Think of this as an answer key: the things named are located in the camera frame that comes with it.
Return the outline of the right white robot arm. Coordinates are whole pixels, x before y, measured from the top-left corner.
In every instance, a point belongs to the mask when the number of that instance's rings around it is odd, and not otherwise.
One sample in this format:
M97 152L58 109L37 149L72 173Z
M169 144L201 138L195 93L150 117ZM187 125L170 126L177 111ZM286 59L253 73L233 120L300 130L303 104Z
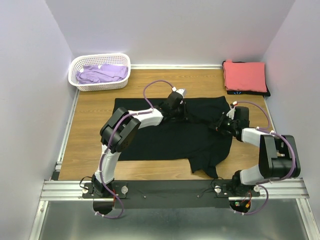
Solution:
M230 110L209 125L223 135L231 135L239 142L259 148L258 164L238 170L232 179L219 183L214 189L229 196L242 196L258 184L297 178L301 165L292 135L280 135L259 127L250 127L250 111L247 107L232 104Z

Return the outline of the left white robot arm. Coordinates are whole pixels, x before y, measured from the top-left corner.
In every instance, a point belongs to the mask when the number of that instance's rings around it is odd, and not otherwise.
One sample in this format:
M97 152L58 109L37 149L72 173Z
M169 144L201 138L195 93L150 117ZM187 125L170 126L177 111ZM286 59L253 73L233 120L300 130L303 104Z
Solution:
M170 95L159 106L145 110L127 110L119 107L100 130L102 153L99 165L92 176L93 191L101 198L115 195L111 182L123 152L133 141L139 129L158 126L170 119L183 118L186 114L184 88L172 88Z

